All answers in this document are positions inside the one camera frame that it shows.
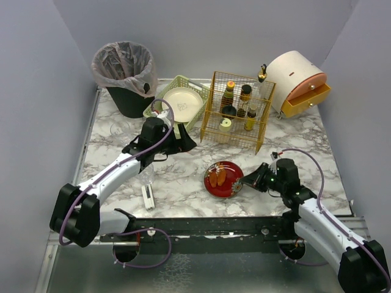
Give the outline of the cream round plate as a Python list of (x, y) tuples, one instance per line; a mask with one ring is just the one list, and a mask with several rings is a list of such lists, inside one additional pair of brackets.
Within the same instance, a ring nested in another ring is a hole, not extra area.
[(179, 123), (187, 123), (203, 106), (201, 96), (193, 89), (177, 87), (164, 94), (166, 101), (174, 112), (174, 119)]

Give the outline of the red floral plate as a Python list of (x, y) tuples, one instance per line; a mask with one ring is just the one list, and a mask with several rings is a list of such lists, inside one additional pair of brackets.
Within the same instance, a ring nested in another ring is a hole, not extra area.
[(203, 176), (203, 183), (212, 196), (217, 198), (231, 198), (243, 188), (240, 179), (242, 169), (233, 162), (219, 161), (207, 168)]

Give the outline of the small yellow spice bottle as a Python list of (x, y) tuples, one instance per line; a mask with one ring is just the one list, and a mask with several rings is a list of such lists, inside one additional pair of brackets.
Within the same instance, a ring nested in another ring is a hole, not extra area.
[(256, 105), (251, 104), (247, 111), (247, 120), (244, 124), (244, 129), (246, 131), (251, 131), (254, 128), (255, 117), (257, 116), (257, 107)]

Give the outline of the green-lid seasoning shaker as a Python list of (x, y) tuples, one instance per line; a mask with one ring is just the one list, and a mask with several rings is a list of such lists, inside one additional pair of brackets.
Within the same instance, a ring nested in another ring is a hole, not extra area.
[(218, 129), (221, 132), (230, 132), (232, 128), (232, 121), (229, 118), (222, 118), (219, 122)]

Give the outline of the yellow-lid sauce jar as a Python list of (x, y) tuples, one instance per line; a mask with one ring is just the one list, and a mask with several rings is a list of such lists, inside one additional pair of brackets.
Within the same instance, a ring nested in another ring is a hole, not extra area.
[(220, 113), (222, 113), (222, 110), (225, 106), (231, 106), (233, 104), (234, 88), (235, 88), (235, 83), (233, 81), (228, 81), (224, 94), (221, 98), (221, 104), (219, 109)]

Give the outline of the black-lid glass jar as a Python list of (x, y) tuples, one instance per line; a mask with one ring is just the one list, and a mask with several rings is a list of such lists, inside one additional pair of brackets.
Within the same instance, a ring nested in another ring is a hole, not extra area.
[(221, 109), (221, 114), (223, 118), (232, 120), (236, 117), (236, 108), (232, 105), (226, 105)]

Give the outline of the gold-spout oil bottle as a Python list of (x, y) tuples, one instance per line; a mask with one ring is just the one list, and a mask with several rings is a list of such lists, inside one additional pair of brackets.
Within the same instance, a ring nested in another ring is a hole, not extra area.
[(266, 70), (267, 70), (267, 65), (263, 64), (260, 67), (260, 71), (258, 72), (257, 81), (253, 87), (253, 93), (255, 94), (256, 98), (261, 98), (261, 96), (262, 96), (261, 92), (262, 92), (262, 88), (263, 88), (263, 83), (266, 80), (267, 75), (268, 75)]

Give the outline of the gold-cap pepper grinder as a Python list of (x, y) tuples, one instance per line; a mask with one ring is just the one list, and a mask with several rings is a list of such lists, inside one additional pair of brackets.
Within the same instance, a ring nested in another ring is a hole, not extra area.
[(236, 112), (237, 117), (244, 118), (247, 113), (247, 107), (251, 98), (252, 87), (249, 84), (244, 84), (241, 87), (241, 93), (239, 96), (238, 110)]

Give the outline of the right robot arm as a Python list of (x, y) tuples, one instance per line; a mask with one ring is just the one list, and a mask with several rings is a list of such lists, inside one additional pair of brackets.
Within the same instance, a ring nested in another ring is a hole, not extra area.
[(262, 163), (240, 183), (266, 192), (280, 193), (290, 209), (295, 235), (307, 241), (334, 269), (344, 292), (390, 292), (384, 249), (367, 241), (330, 214), (319, 198), (301, 184), (292, 159)]

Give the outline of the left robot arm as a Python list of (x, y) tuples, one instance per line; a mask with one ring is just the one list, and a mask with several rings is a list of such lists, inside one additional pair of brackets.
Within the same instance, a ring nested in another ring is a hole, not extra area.
[(177, 137), (165, 118), (150, 117), (141, 133), (129, 142), (117, 159), (93, 178), (61, 187), (49, 222), (62, 245), (88, 246), (97, 236), (129, 232), (134, 216), (122, 209), (102, 212), (102, 204), (127, 180), (145, 170), (157, 154), (184, 153), (196, 147), (183, 124)]

